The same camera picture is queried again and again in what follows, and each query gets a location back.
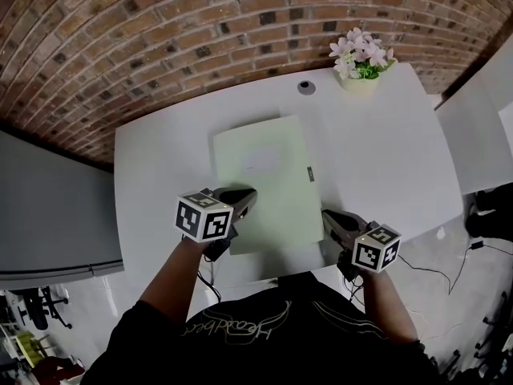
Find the white desk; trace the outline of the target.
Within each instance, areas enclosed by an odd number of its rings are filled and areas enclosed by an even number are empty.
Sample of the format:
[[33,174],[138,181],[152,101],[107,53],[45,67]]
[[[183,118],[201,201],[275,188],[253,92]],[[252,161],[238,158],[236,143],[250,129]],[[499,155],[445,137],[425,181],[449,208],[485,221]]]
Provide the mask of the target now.
[[[312,95],[299,82],[316,85]],[[321,203],[391,226],[404,240],[463,210],[450,151],[419,79],[392,66],[370,96],[329,68],[225,88],[166,107],[115,133],[115,208],[124,269],[147,285],[180,241],[177,197],[220,186],[214,136],[297,116]]]

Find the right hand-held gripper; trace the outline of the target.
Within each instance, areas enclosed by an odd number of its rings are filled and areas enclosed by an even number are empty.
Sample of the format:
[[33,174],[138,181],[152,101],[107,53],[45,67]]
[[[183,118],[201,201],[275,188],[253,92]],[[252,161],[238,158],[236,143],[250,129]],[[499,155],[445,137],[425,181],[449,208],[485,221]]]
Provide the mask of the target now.
[[396,261],[402,239],[398,231],[347,211],[323,209],[321,216],[327,235],[341,247],[337,268],[348,282],[361,271],[379,274]]

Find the black office chair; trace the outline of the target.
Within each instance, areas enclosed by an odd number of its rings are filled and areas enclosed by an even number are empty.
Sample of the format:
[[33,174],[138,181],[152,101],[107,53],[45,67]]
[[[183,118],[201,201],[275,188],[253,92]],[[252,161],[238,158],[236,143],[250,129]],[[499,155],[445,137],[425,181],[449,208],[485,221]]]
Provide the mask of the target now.
[[73,328],[71,323],[63,320],[56,308],[57,304],[67,305],[69,299],[65,297],[53,299],[49,286],[11,290],[10,293],[20,298],[25,305],[25,310],[21,310],[21,308],[18,307],[18,312],[23,324],[25,324],[24,318],[28,316],[38,330],[47,330],[48,321],[46,317],[50,316],[52,319],[61,322],[65,328],[69,330]]

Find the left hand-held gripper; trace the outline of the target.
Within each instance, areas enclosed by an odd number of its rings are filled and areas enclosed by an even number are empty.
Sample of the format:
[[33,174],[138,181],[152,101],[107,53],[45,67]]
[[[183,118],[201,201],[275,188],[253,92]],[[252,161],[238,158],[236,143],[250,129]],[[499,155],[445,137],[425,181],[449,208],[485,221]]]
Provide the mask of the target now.
[[175,227],[183,236],[205,243],[204,256],[216,261],[238,236],[235,224],[256,202],[254,188],[205,188],[184,194],[177,199]]

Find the white bookshelf cabinet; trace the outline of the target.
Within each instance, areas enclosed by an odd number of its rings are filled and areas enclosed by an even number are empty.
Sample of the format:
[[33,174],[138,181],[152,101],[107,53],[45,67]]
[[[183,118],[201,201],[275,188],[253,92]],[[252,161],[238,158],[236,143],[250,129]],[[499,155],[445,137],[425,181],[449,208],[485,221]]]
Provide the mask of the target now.
[[513,182],[513,35],[436,114],[461,194]]

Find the potted pink flower plant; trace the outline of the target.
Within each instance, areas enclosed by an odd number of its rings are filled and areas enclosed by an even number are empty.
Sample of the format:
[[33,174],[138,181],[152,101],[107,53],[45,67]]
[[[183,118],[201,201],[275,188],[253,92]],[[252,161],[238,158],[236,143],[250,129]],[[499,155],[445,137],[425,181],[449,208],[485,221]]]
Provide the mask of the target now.
[[356,95],[371,95],[380,75],[398,61],[392,48],[386,50],[381,39],[357,27],[330,43],[329,49],[341,87]]

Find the person's left forearm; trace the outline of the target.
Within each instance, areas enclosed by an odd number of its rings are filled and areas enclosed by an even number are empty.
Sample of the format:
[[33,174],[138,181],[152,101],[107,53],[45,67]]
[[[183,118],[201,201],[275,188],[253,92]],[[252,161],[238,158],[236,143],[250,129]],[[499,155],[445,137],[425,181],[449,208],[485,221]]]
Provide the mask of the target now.
[[172,251],[140,297],[175,324],[184,324],[207,243],[185,237]]

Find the grey refrigerator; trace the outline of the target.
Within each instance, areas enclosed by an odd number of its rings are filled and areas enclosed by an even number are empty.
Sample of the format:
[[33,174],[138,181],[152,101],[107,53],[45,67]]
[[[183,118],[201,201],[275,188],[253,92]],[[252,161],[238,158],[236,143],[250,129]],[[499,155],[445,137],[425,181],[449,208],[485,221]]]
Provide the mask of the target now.
[[113,174],[0,132],[0,290],[122,270]]

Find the light green paper sheet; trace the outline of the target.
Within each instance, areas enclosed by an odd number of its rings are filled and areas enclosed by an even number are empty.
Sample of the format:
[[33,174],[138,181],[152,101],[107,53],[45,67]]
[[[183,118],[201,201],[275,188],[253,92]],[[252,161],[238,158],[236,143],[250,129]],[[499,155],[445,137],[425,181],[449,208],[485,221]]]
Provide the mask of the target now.
[[320,196],[297,116],[222,132],[213,138],[213,157],[220,186],[257,191],[255,205],[235,225],[232,255],[301,248],[323,238]]

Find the person's right forearm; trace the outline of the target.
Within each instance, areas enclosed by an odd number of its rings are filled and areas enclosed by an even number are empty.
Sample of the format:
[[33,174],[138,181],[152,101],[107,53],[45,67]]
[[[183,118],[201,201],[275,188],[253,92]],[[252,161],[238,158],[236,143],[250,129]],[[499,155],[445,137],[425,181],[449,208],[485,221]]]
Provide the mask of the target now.
[[393,343],[417,342],[418,332],[413,320],[388,273],[385,270],[379,274],[362,270],[361,277],[367,318]]

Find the person's black shirt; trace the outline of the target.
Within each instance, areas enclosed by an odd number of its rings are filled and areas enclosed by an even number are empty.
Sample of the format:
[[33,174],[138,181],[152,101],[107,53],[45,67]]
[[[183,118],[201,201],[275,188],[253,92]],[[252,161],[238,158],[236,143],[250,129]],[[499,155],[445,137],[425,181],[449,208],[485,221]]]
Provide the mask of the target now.
[[420,342],[395,344],[313,282],[210,306],[177,325],[137,302],[81,385],[439,385]]

